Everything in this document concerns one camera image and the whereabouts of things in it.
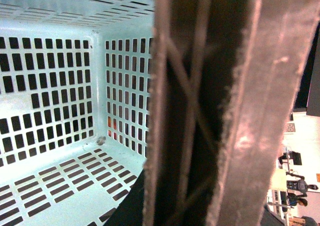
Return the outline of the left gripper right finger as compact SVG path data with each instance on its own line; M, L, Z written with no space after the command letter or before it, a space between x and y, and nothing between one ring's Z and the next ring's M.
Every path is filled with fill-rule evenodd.
M320 0L249 0L208 226L258 226L312 45Z

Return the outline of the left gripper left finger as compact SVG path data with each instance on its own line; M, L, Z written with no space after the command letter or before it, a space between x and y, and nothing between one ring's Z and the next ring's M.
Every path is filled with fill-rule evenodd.
M233 158L260 0L155 0L145 226L257 226Z

